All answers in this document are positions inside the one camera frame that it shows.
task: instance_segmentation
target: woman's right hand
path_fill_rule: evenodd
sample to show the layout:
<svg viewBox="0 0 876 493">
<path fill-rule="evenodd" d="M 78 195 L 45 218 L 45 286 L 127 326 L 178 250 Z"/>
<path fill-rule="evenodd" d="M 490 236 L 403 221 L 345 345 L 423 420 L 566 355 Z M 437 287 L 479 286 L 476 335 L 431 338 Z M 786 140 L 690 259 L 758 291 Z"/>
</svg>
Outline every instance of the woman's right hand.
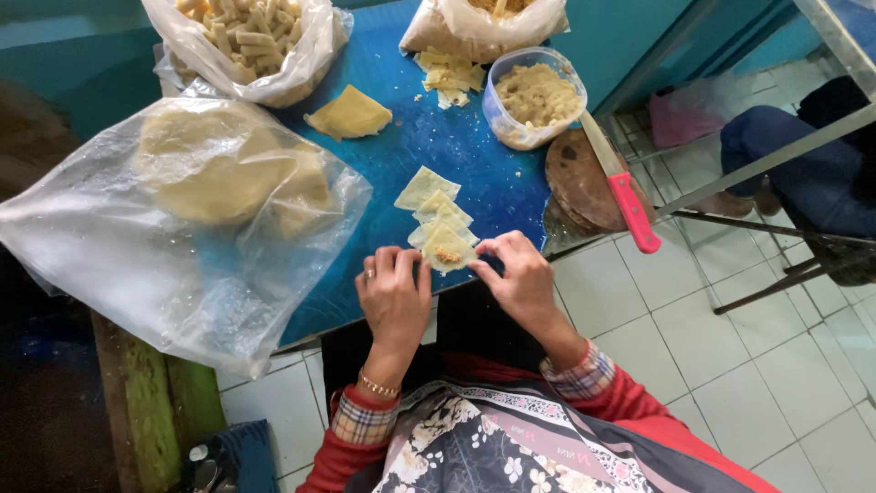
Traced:
<svg viewBox="0 0 876 493">
<path fill-rule="evenodd" d="M 512 231 L 485 239 L 477 254 L 490 254 L 505 264 L 505 276 L 485 261 L 472 261 L 499 305 L 544 346 L 555 370 L 571 368 L 586 355 L 586 339 L 578 335 L 554 304 L 554 269 L 522 232 Z"/>
</svg>

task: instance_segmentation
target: stack of pastry wrappers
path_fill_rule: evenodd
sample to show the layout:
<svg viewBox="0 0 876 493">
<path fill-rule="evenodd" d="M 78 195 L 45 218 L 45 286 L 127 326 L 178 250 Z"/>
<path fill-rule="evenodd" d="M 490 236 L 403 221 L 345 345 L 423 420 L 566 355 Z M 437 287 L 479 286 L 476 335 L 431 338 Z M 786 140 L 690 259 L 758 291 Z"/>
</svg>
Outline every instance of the stack of pastry wrappers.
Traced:
<svg viewBox="0 0 876 493">
<path fill-rule="evenodd" d="M 395 200 L 396 207 L 414 211 L 413 217 L 420 221 L 407 242 L 442 275 L 477 258 L 473 246 L 480 239 L 468 227 L 474 219 L 453 202 L 461 188 L 421 166 Z"/>
<path fill-rule="evenodd" d="M 469 90 L 484 88 L 486 71 L 479 64 L 457 54 L 442 54 L 433 47 L 413 56 L 417 65 L 426 72 L 423 88 L 426 92 L 438 90 L 438 106 L 446 110 L 452 105 L 462 108 L 469 103 Z"/>
</svg>

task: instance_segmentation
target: crumb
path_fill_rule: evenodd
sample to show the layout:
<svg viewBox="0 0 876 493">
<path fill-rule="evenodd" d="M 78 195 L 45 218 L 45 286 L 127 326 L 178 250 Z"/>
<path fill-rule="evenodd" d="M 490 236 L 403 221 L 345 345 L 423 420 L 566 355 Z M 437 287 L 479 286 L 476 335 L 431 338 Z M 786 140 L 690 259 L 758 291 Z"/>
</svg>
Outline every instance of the crumb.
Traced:
<svg viewBox="0 0 876 493">
<path fill-rule="evenodd" d="M 463 256 L 455 252 L 448 252 L 440 246 L 435 249 L 435 258 L 443 264 L 455 264 L 463 261 Z"/>
</svg>

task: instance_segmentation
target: table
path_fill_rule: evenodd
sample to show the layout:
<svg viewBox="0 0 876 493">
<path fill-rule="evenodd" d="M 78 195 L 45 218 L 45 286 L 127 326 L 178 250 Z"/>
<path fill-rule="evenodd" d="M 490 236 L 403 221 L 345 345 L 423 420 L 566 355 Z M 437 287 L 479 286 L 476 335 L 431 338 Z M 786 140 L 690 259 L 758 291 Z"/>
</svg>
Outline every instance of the table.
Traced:
<svg viewBox="0 0 876 493">
<path fill-rule="evenodd" d="M 419 0 L 402 0 L 353 11 L 350 43 L 313 95 L 288 109 L 272 111 L 284 125 L 327 148 L 374 186 L 371 203 L 347 246 L 298 307 L 279 350 L 315 339 L 320 333 L 360 319 L 353 278 L 362 260 L 383 245 L 407 246 L 418 225 L 410 211 L 392 206 L 420 165 L 462 184 L 456 203 L 473 218 L 470 229 L 480 238 L 521 230 L 536 246 L 545 245 L 542 224 L 550 189 L 544 175 L 547 147 L 519 152 L 502 145 L 481 112 L 481 95 L 471 103 L 442 111 L 434 91 L 421 84 L 423 73 L 398 44 Z M 304 123 L 352 83 L 392 111 L 393 123 L 378 136 L 334 142 Z M 414 96 L 423 98 L 415 102 Z M 463 269 L 440 277 L 433 271 L 433 292 L 469 282 Z"/>
</svg>

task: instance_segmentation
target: plaid shirt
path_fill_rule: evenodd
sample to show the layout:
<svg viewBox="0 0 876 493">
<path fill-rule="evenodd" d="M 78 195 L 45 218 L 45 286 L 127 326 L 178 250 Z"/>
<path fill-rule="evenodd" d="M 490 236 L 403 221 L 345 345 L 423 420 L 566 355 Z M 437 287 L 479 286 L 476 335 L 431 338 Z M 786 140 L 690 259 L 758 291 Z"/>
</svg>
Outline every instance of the plaid shirt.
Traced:
<svg viewBox="0 0 876 493">
<path fill-rule="evenodd" d="M 541 374 L 551 387 L 567 401 L 593 399 L 608 389 L 614 379 L 614 362 L 589 341 L 590 349 L 578 366 L 554 373 L 550 359 L 541 362 Z M 349 400 L 345 394 L 332 418 L 331 429 L 337 437 L 354 445 L 374 445 L 392 435 L 398 406 L 386 411 L 365 409 Z"/>
<path fill-rule="evenodd" d="M 590 349 L 578 366 L 569 368 L 559 375 L 554 373 L 554 365 L 545 358 L 540 365 L 541 374 L 560 397 L 567 401 L 590 400 L 608 389 L 614 380 L 614 361 L 599 351 L 593 341 L 588 340 Z"/>
</svg>

